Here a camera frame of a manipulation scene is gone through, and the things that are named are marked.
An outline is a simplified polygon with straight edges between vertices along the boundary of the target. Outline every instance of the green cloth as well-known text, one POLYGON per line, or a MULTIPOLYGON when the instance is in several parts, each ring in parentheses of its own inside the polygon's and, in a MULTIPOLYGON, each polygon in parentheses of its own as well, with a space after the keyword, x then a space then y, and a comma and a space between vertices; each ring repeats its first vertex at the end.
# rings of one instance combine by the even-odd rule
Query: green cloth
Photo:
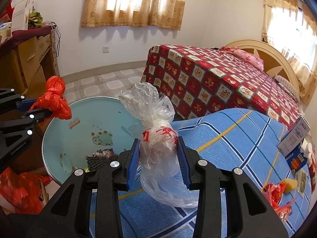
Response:
POLYGON ((29 25, 32 27, 40 28, 42 27, 43 18, 39 12, 29 13, 29 25))

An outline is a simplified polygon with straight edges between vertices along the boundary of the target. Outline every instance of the plastic container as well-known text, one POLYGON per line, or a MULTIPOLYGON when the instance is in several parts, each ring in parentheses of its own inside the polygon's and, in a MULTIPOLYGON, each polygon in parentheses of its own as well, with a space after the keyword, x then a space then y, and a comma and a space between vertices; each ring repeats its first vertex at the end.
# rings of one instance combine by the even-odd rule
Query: plastic container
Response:
POLYGON ((42 156, 47 173, 62 184, 77 168, 86 168, 86 156, 97 149, 115 154, 129 150, 144 128, 119 99, 94 97, 70 105, 72 119, 54 118, 43 138, 42 156))

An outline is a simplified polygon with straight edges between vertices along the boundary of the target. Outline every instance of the wall switch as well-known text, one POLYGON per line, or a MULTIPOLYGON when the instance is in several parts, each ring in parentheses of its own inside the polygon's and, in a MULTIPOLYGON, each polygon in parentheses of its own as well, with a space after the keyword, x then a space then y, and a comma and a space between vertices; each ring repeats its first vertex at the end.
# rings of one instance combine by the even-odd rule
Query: wall switch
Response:
POLYGON ((109 52, 109 47, 102 47, 102 52, 103 53, 108 53, 109 52))

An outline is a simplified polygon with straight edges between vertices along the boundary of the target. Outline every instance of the silver screw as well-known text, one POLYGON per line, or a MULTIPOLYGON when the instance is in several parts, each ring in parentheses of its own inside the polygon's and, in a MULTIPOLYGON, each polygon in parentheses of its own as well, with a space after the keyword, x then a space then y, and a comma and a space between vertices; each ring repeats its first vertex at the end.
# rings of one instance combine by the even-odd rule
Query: silver screw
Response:
POLYGON ((82 169, 77 169, 77 170, 75 171, 75 175, 76 175, 76 176, 81 176, 83 173, 84 173, 84 171, 83 171, 82 169))
POLYGON ((207 161, 206 160, 199 160, 198 161, 198 164, 200 165, 200 166, 206 166, 208 163, 207 163, 207 161))
POLYGON ((243 173, 242 169, 240 169, 240 168, 235 168, 233 171, 237 175, 241 175, 243 173))
POLYGON ((118 162, 118 161, 112 161, 111 163, 110 163, 110 166, 111 167, 118 167, 120 165, 120 163, 118 162))

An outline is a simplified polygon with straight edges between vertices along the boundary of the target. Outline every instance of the beige curtain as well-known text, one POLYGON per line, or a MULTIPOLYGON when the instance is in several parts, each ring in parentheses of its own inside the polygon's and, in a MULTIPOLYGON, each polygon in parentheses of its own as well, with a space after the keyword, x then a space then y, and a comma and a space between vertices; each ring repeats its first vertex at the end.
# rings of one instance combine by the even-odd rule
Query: beige curtain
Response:
POLYGON ((157 26, 180 30, 186 0, 86 0, 81 26, 157 26))
POLYGON ((306 105, 317 86, 316 30, 316 21, 306 5, 302 5, 300 17, 297 0, 264 0, 263 38, 289 61, 306 105), (296 26, 303 28, 297 31, 296 26))

